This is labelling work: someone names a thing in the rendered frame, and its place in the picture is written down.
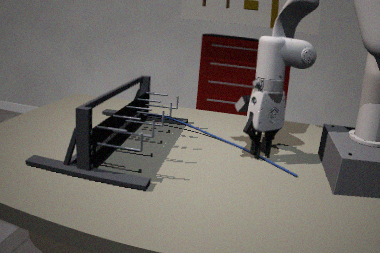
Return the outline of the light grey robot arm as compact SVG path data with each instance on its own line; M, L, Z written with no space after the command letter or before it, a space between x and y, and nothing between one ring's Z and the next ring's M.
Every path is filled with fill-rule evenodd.
M353 5L368 55L356 127L348 136L357 143L380 148L380 0L353 0ZM255 88L281 92L286 66L306 69L315 63L315 48L294 39L294 33L298 23L318 6L319 0L287 0L272 37L259 39Z

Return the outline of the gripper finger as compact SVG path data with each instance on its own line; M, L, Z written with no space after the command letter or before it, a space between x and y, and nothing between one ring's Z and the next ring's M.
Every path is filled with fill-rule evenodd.
M280 129L265 132L265 134L264 134L265 137L263 137L263 139L262 139L261 152L263 152L267 155L270 154L272 140L274 140L274 136L276 135L276 133L279 130Z
M250 139L252 140L250 154L252 154L256 157L259 157L260 156L260 150L261 150L260 139L261 139L262 132L258 132L254 129L254 127L253 128L252 127L253 127L253 112L252 112L246 126L244 127L243 132L248 134ZM256 132L257 132L257 135L256 135Z

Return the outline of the black metal rack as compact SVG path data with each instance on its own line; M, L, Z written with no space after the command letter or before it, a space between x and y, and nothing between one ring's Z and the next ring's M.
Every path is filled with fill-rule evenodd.
M91 180L146 190L149 187L151 178L97 169L97 167L117 148L142 152L143 137L154 138L155 125L163 126L164 122L182 124L164 118L164 116L185 123L188 122L188 119L171 117L172 109L178 109L179 96L177 96L176 107L172 107L172 103L170 103L170 107L149 104L149 102L161 102L149 100L150 94L168 96L168 94L149 93L150 78L151 76L142 75L77 107L76 127L64 161L33 155L25 160L26 164ZM111 116L92 128L92 108L138 83L140 83L140 87L131 103L120 110L105 109L102 114ZM149 109L149 106L170 108L170 115L165 115L164 111L162 111L162 114L149 113L149 110L152 110ZM153 121L153 124L145 122L146 120ZM155 124L155 121L162 122L162 124ZM141 124L139 125L139 123ZM152 135L133 133L142 124L152 125ZM130 135L140 136L140 149L120 146ZM76 154L72 157L75 145ZM77 164L75 164L76 162Z

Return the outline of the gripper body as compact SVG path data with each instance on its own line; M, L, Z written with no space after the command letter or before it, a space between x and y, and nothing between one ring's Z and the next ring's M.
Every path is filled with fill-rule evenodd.
M253 127L256 131L266 132L281 129L285 118L285 92L254 88L249 101L246 124L252 112Z

